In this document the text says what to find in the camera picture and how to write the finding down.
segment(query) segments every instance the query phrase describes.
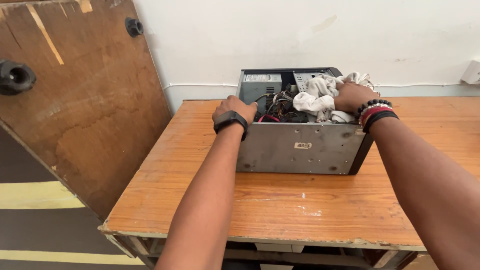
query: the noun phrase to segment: forearm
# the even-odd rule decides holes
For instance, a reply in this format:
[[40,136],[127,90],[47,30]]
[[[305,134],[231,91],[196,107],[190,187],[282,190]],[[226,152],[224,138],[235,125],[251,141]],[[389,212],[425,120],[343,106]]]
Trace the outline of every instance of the forearm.
[[173,216],[156,269],[220,269],[242,134],[238,123],[218,133]]
[[479,181],[396,118],[378,120],[370,133],[401,207],[438,267],[478,269]]

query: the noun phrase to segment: electrical outlet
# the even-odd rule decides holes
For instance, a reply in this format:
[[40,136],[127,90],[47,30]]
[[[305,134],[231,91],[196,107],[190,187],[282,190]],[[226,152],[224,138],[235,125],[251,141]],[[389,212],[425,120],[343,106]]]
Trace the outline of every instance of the electrical outlet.
[[462,81],[469,84],[480,84],[480,61],[472,60],[467,70],[462,75]]

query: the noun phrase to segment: black smartwatch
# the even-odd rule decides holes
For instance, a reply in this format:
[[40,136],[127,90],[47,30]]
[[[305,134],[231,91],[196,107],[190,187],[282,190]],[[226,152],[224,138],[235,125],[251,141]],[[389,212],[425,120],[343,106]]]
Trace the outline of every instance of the black smartwatch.
[[247,137],[248,123],[247,123],[247,120],[245,120],[245,118],[243,118],[234,110],[229,110],[225,113],[220,114],[220,116],[218,116],[213,123],[213,130],[215,130],[215,133],[218,134],[218,131],[220,129],[230,124],[233,124],[235,122],[239,122],[243,126],[244,131],[241,137],[241,141],[244,141],[245,138]]

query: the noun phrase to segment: white cloth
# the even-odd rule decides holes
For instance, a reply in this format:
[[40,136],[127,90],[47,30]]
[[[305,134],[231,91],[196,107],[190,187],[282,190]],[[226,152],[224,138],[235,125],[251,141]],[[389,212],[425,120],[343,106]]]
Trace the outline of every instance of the white cloth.
[[293,107],[297,110],[307,112],[317,117],[317,123],[328,120],[339,123],[355,121],[352,114],[335,110],[333,97],[338,96],[337,84],[345,80],[351,80],[362,86],[370,86],[370,75],[360,75],[358,72],[350,73],[348,76],[332,77],[322,74],[306,82],[306,92],[298,93],[293,99]]

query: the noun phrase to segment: black knob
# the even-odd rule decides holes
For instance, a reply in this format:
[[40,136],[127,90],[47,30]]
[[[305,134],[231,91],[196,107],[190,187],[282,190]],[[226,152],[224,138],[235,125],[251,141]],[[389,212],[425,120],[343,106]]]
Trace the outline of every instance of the black knob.
[[138,19],[125,18],[125,27],[131,37],[136,37],[144,33],[144,25]]
[[35,73],[26,64],[0,59],[0,95],[18,95],[32,89],[35,81]]

